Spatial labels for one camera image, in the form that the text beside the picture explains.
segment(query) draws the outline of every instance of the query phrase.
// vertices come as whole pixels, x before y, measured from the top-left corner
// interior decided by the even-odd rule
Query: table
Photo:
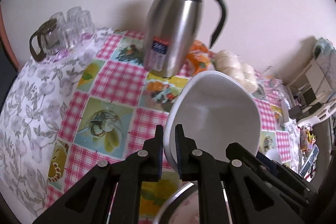
[[[174,98],[190,79],[187,65],[179,75],[161,79],[142,66],[143,33],[116,31],[85,69],[58,132],[50,163],[47,200],[52,205],[99,160],[124,160],[152,138],[157,124],[165,125]],[[169,87],[169,96],[162,89]],[[289,133],[274,117],[281,112],[278,94],[255,99],[262,120],[262,140],[270,137],[290,166]],[[181,184],[163,157],[160,183],[143,183],[140,223],[150,219]]]

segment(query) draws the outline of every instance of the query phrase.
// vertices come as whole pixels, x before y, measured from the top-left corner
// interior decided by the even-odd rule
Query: label sticker
[[[156,71],[162,71],[167,52],[168,41],[164,41],[158,37],[154,37],[149,67]]]

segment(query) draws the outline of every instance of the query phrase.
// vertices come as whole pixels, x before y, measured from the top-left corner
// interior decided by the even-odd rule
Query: black handle
[[[222,16],[220,18],[220,21],[215,29],[215,31],[212,33],[211,36],[211,41],[210,41],[210,48],[214,45],[215,41],[217,40],[219,34],[221,33],[224,23],[225,23],[225,18],[226,18],[226,8],[223,0],[217,0],[219,3],[221,9],[222,9]]]
[[[33,45],[32,45],[32,41],[33,41],[33,38],[37,36],[37,42],[38,42],[38,45],[40,47],[40,52],[39,54],[37,54],[33,48]],[[41,33],[39,30],[37,30],[36,32],[33,33],[33,35],[30,37],[29,39],[29,49],[30,49],[30,53],[31,53],[31,56],[35,59],[35,61],[37,62],[40,62],[42,61],[45,57],[46,57],[46,54],[44,53],[43,49],[42,49],[42,45],[41,45]]]
[[[191,157],[196,159],[200,166],[200,176],[197,180],[200,223],[229,224],[228,211],[216,160],[212,155],[204,151],[202,151],[200,156],[195,156],[191,153]]]
[[[133,153],[125,160],[115,192],[109,224],[138,223],[142,184],[139,178],[140,165],[148,158],[149,155],[141,157]]]

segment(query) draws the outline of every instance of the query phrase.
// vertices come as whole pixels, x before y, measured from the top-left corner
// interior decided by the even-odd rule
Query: white cloth
[[[58,130],[77,83],[111,29],[98,29],[64,59],[33,58],[13,83],[0,114],[0,178],[35,216],[41,214]]]
[[[301,164],[301,149],[300,149],[300,130],[296,125],[296,120],[289,119],[287,123],[287,129],[289,132],[289,151],[291,153],[291,169],[295,173],[299,173]]]

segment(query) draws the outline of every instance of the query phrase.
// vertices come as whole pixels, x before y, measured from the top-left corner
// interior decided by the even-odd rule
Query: screw
[[[273,187],[273,185],[270,184],[268,181],[265,181],[265,184],[266,184],[269,188],[272,188],[272,187]]]
[[[140,157],[146,157],[147,155],[148,155],[148,152],[146,150],[138,151],[138,156]]]
[[[233,160],[231,162],[231,164],[234,166],[234,167],[241,167],[242,165],[242,162],[240,160]]]
[[[203,154],[202,150],[199,149],[194,149],[192,153],[194,156],[201,156]]]
[[[106,167],[109,162],[107,160],[100,160],[98,161],[97,165],[99,167]]]

